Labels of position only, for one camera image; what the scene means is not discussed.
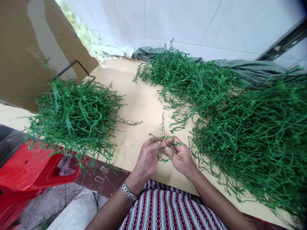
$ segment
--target red plastic chair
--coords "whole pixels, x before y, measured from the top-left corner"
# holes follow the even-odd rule
[[[19,204],[12,204],[5,210],[0,210],[0,230],[7,230],[12,223],[22,214],[29,201]]]
[[[0,187],[0,230],[6,230],[21,215],[29,201],[39,196],[43,189],[12,191]]]
[[[77,166],[73,174],[60,176],[57,165],[64,155],[50,155],[52,149],[33,152],[28,149],[26,143],[22,144],[0,169],[0,186],[30,191],[74,182],[80,172],[80,166]]]

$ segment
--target white tile wall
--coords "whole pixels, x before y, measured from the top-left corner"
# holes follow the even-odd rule
[[[146,38],[171,40],[178,13],[178,0],[145,0]]]
[[[158,40],[152,38],[146,38],[146,46],[151,46],[152,48],[164,47],[166,44],[166,48],[169,49],[170,41],[169,40]]]
[[[173,46],[204,60],[255,60],[303,17],[300,0],[64,0],[117,46]],[[276,60],[307,66],[307,39]]]
[[[292,59],[286,59],[286,58],[277,58],[274,62],[276,62],[278,65],[289,69],[291,67],[293,67],[297,61],[296,60],[292,60]]]
[[[200,45],[221,0],[181,0],[179,3],[175,41]]]
[[[122,35],[145,37],[145,0],[115,0],[115,5]]]
[[[99,30],[88,1],[63,0],[71,12],[78,15],[81,20],[92,30]]]
[[[270,0],[234,50],[262,54],[303,17],[299,1]]]
[[[145,38],[130,35],[122,35],[122,45],[129,46],[134,50],[146,46]]]
[[[269,0],[224,0],[201,43],[232,49]]]
[[[259,54],[253,53],[246,53],[240,51],[230,51],[228,56],[226,57],[227,60],[237,60],[237,59],[244,59],[247,61],[254,61],[259,57]]]
[[[121,33],[114,1],[89,0],[88,3],[100,32]]]

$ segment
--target striped cloth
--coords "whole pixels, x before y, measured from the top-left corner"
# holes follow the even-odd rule
[[[199,197],[148,180],[119,229],[227,229]]]

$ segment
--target metal bracket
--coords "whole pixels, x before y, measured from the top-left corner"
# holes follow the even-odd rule
[[[89,74],[89,72],[84,68],[84,66],[78,61],[78,60],[75,60],[73,63],[71,63],[69,66],[67,66],[62,72],[60,72],[59,74],[58,74],[58,76],[61,76],[65,71],[67,71],[70,67],[72,67],[74,64],[76,64],[76,63],[78,63],[81,67],[82,67],[82,69],[87,73],[87,76],[88,77],[92,77],[93,78],[93,80],[90,82],[90,84],[96,79],[96,77],[94,77],[94,76],[91,76],[90,74]]]
[[[294,26],[294,29],[286,33],[278,41],[267,49],[256,61],[274,61],[301,40],[307,37],[307,18],[303,18]]]

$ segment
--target floor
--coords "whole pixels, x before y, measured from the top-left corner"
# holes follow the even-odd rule
[[[10,153],[23,142],[24,134],[11,128],[0,125],[0,167]],[[76,168],[74,158],[64,158],[60,161],[60,175],[69,175]],[[16,220],[20,224],[18,229],[46,229],[58,214],[75,198],[84,188],[93,191],[98,209],[120,188],[129,172],[117,168],[116,174],[108,169],[104,162],[97,161],[94,170],[82,171],[74,183],[60,185],[47,189],[43,194],[33,199]],[[280,230],[280,226],[263,222],[250,215],[244,214],[257,229]]]

